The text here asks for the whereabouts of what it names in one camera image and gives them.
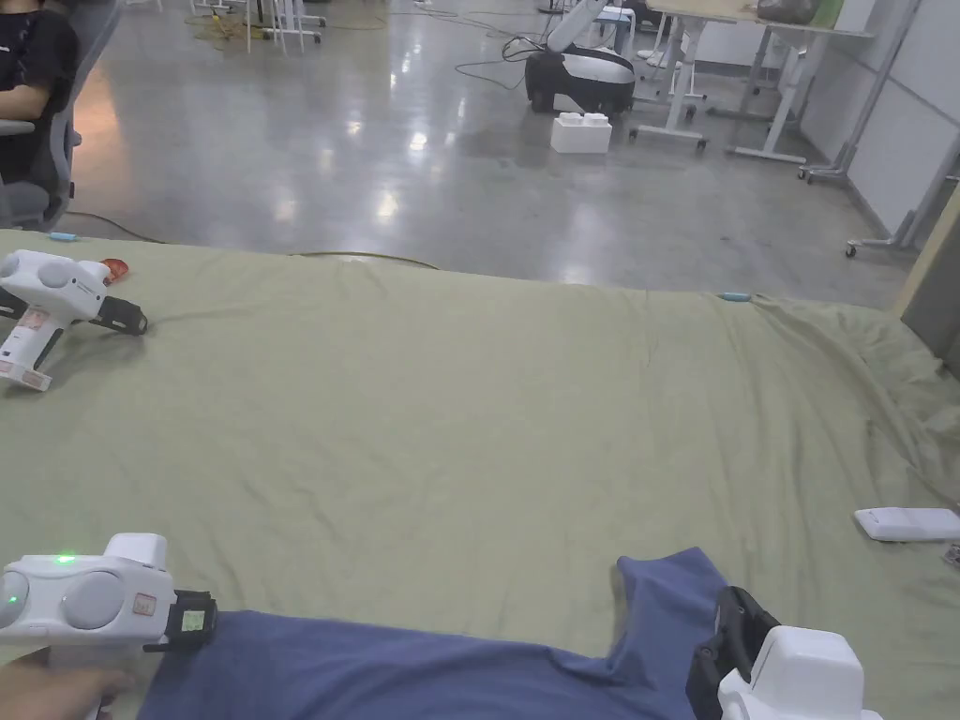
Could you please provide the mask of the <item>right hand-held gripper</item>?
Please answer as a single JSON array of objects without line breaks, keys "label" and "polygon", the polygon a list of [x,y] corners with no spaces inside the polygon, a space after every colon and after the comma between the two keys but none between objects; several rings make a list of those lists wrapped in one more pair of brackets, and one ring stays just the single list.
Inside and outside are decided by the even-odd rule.
[{"label": "right hand-held gripper", "polygon": [[[690,707],[723,719],[879,719],[864,707],[864,670],[835,633],[781,625],[745,589],[718,595],[715,634],[696,646],[685,686]],[[739,672],[750,672],[746,681]]]}]

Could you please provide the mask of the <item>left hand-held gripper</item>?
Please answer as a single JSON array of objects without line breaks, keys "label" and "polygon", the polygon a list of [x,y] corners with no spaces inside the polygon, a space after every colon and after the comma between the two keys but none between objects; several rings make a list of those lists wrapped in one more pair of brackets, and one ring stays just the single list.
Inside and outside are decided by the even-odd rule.
[{"label": "left hand-held gripper", "polygon": [[167,539],[119,533],[101,555],[24,555],[1,578],[1,643],[48,647],[54,667],[191,653],[216,630],[210,592],[174,590]]}]

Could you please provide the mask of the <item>person's left hand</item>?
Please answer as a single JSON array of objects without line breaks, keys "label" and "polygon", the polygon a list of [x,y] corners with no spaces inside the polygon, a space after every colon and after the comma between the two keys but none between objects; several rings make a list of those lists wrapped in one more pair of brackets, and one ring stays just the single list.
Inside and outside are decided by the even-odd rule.
[{"label": "person's left hand", "polygon": [[1,668],[3,719],[84,719],[104,698],[126,692],[135,677],[124,670],[51,669],[48,649],[13,659]]}]

